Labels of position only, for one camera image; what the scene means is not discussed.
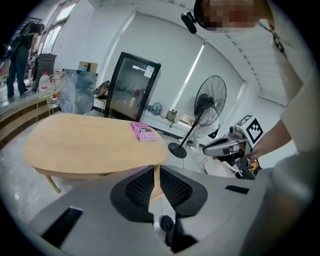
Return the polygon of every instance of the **fan base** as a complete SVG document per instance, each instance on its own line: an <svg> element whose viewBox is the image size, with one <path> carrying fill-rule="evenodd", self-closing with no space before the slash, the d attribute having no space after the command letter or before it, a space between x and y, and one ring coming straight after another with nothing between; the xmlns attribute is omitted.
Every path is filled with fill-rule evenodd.
<svg viewBox="0 0 320 256"><path fill-rule="evenodd" d="M184 147L179 147L180 145L178 143L175 142L171 142L168 145L168 148L170 150L170 152L176 156L177 158L186 158L187 157L187 151L184 149Z"/></svg>

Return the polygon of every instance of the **person's arm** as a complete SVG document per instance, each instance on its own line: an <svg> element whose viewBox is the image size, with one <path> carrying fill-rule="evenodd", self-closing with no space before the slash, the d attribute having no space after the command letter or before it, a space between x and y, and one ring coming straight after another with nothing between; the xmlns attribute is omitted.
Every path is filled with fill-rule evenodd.
<svg viewBox="0 0 320 256"><path fill-rule="evenodd" d="M34 33L33 38L32 38L32 42L31 42L31 49L34 49L38 40L39 34L38 33Z"/></svg>
<svg viewBox="0 0 320 256"><path fill-rule="evenodd" d="M285 127L284 123L280 120L278 123L269 130L254 147L249 159L256 160L259 157L275 151L291 141L291 136Z"/></svg>

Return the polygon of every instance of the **paper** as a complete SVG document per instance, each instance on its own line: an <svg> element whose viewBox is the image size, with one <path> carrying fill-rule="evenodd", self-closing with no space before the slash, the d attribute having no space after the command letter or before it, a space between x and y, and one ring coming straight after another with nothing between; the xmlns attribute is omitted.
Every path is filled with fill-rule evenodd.
<svg viewBox="0 0 320 256"><path fill-rule="evenodd" d="M146 67L146 70L145 70L145 72L144 72L144 76L145 76L146 78L151 78L154 70L155 70L155 68L154 68L153 66L147 66L147 67Z"/></svg>

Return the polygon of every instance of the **pink book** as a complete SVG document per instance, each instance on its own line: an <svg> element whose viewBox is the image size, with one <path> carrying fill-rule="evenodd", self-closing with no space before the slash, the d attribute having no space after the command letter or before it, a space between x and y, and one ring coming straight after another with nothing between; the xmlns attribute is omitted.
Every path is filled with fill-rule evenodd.
<svg viewBox="0 0 320 256"><path fill-rule="evenodd" d="M157 140L150 126L143 122L131 122L133 132L139 142L151 142Z"/></svg>

